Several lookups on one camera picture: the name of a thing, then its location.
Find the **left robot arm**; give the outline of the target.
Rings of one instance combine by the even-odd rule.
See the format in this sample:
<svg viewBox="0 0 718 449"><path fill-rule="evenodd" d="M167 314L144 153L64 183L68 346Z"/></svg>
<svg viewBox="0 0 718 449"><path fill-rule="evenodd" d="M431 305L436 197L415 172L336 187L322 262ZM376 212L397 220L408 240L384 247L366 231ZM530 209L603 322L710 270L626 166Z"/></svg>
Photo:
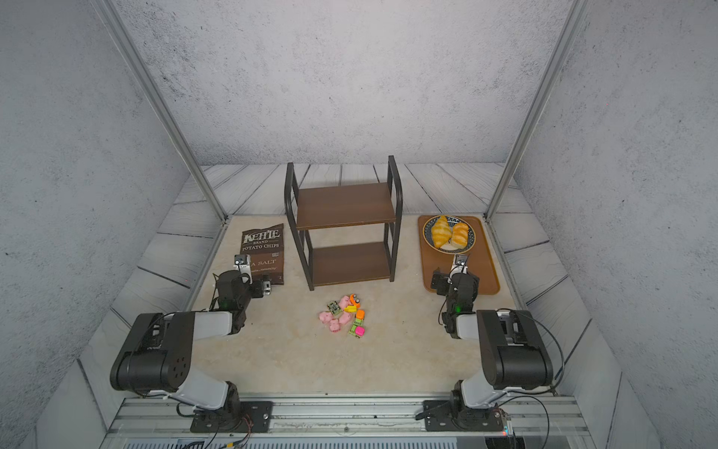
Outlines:
<svg viewBox="0 0 718 449"><path fill-rule="evenodd" d="M192 358L196 342L239 333L250 302L270 294L267 275L226 271L215 277L209 310L138 315L110 369L111 387L192 407L194 433L251 433L255 420L265 431L270 404L242 404L235 384L194 368Z"/></svg>

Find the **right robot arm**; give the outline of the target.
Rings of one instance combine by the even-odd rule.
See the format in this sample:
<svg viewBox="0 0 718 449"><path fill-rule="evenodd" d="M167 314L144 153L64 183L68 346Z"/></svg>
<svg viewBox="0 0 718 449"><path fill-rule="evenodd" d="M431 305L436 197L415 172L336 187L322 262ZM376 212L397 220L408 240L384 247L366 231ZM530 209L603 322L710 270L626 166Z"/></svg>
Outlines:
<svg viewBox="0 0 718 449"><path fill-rule="evenodd" d="M555 388L553 362L529 312L512 309L474 310L478 277L466 269L436 272L431 287L444 297L439 323L456 340L480 346L482 370L459 380L445 404L424 403L416 415L431 431L507 432L501 406L519 396L538 396Z"/></svg>

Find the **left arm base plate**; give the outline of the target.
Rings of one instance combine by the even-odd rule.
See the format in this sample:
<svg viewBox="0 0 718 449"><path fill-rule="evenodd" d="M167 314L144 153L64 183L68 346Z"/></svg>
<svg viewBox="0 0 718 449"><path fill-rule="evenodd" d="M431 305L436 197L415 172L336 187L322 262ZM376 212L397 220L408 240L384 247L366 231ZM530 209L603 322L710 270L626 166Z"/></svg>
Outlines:
<svg viewBox="0 0 718 449"><path fill-rule="evenodd" d="M191 433L267 433L274 403L272 401L230 401L215 411L194 412Z"/></svg>

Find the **green truck picture box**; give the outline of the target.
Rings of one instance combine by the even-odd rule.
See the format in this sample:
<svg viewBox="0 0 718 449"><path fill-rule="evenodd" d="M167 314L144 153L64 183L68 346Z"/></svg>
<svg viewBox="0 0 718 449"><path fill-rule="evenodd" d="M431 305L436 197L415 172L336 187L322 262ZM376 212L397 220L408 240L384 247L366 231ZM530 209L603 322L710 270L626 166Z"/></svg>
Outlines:
<svg viewBox="0 0 718 449"><path fill-rule="evenodd" d="M329 312L331 312L333 316L341 316L343 314L342 308L340 307L340 305L338 305L336 301L330 302L327 307Z"/></svg>

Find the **green truck pink drum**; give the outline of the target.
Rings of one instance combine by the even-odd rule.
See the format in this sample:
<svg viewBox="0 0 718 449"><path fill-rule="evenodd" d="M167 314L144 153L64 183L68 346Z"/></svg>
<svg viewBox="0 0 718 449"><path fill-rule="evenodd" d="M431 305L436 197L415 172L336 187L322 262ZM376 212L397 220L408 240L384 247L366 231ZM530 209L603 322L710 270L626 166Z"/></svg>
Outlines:
<svg viewBox="0 0 718 449"><path fill-rule="evenodd" d="M361 325L352 325L349 333L356 338L361 338L365 335L366 329Z"/></svg>

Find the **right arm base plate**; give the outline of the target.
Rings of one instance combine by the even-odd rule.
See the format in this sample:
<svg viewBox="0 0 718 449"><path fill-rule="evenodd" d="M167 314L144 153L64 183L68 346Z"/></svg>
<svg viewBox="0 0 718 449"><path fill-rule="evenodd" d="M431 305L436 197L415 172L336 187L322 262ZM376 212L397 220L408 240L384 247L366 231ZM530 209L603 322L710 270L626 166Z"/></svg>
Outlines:
<svg viewBox="0 0 718 449"><path fill-rule="evenodd" d="M422 410L415 415L429 432L505 432L501 413L470 409L448 400L425 400Z"/></svg>

